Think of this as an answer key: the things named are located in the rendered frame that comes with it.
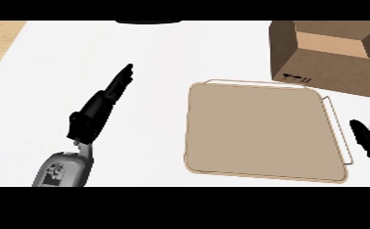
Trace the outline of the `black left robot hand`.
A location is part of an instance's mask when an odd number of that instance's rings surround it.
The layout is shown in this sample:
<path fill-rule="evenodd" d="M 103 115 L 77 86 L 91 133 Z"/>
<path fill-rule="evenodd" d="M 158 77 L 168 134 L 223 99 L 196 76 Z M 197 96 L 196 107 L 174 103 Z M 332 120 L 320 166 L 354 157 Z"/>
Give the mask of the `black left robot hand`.
<path fill-rule="evenodd" d="M 71 140 L 83 144 L 94 142 L 106 125 L 112 107 L 131 80 L 133 64 L 128 64 L 116 74 L 108 88 L 94 94 L 81 111 L 71 114 L 66 135 Z"/>

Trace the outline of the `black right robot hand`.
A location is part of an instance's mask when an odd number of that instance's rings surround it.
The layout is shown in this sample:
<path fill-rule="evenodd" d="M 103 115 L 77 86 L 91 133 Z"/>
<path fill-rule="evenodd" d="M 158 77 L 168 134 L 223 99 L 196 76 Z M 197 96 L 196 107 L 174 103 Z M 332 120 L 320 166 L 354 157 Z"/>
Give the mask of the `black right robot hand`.
<path fill-rule="evenodd" d="M 367 152 L 367 157 L 370 158 L 370 129 L 355 119 L 349 122 L 349 126 L 357 144 L 363 147 L 364 151 Z"/>

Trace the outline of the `brown cardboard box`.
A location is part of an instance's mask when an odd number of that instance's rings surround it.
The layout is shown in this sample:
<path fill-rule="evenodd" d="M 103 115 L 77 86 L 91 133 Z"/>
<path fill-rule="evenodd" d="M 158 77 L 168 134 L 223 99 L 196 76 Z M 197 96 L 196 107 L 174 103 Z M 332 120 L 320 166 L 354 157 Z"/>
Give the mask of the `brown cardboard box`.
<path fill-rule="evenodd" d="M 271 79 L 370 97 L 370 21 L 273 21 Z"/>

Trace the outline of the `black round object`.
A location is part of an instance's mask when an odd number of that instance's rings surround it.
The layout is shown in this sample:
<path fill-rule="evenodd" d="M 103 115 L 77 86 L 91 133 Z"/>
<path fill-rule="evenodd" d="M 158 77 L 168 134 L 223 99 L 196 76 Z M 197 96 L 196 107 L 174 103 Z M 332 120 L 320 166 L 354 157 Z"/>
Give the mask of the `black round object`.
<path fill-rule="evenodd" d="M 115 21 L 115 22 L 125 23 L 125 24 L 153 25 L 153 24 L 180 23 L 181 21 Z"/>

